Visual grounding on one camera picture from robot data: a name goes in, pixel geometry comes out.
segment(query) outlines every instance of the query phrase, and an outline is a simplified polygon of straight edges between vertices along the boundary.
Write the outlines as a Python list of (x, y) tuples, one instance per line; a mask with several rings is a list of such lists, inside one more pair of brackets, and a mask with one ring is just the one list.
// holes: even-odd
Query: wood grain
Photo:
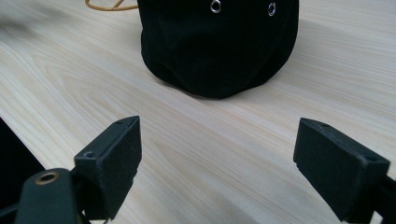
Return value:
[(292, 161), (301, 117), (391, 160), (396, 177), (396, 3), (303, 0), (290, 60), (215, 101), (155, 78), (138, 11), (0, 1), (0, 116), (47, 167), (139, 115), (143, 160), (114, 223), (337, 223)]

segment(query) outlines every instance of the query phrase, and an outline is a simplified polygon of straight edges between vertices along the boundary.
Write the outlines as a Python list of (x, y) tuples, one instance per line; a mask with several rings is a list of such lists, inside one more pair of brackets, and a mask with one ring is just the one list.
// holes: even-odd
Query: screw hole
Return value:
[(88, 157), (88, 158), (92, 158), (94, 155), (95, 155), (95, 153), (93, 153), (91, 151), (84, 153), (84, 156)]

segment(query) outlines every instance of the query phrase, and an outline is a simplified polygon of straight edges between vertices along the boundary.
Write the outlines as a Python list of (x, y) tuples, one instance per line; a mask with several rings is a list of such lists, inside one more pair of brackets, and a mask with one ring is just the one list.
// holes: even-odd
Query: metal eyelet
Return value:
[(221, 12), (221, 2), (220, 2), (220, 0), (213, 0), (212, 3), (210, 4), (210, 10), (213, 13)]
[(276, 13), (276, 3), (271, 3), (270, 6), (268, 6), (268, 15), (269, 16), (274, 16)]

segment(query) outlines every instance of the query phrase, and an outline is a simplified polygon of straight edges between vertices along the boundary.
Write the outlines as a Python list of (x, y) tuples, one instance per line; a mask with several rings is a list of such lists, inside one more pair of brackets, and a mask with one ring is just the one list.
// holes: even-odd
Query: black bag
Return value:
[(142, 56), (158, 78), (224, 98), (257, 87), (287, 61), (299, 0), (137, 0)]

